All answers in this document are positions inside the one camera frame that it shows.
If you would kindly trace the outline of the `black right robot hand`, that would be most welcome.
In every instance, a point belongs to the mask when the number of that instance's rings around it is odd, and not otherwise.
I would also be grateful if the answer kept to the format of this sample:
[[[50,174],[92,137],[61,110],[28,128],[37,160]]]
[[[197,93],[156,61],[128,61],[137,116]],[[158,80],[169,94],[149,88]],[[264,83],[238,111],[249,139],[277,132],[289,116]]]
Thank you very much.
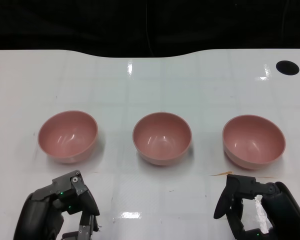
[[[268,233],[259,228],[245,230],[241,222],[243,200],[253,200],[258,195],[262,196],[261,206],[272,225]],[[223,216],[236,240],[300,240],[300,207],[280,181],[260,183],[254,177],[228,174],[213,218]]]

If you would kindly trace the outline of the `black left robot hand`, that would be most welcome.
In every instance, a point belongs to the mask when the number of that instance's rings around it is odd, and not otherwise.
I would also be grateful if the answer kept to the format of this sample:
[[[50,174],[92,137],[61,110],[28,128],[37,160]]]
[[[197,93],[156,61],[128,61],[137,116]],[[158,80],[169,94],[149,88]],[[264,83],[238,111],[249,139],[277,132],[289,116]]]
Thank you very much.
[[[99,231],[97,203],[79,170],[52,180],[31,193],[16,225],[15,240],[56,240],[64,223],[63,213],[81,213],[77,231],[62,235],[64,240],[90,240]]]

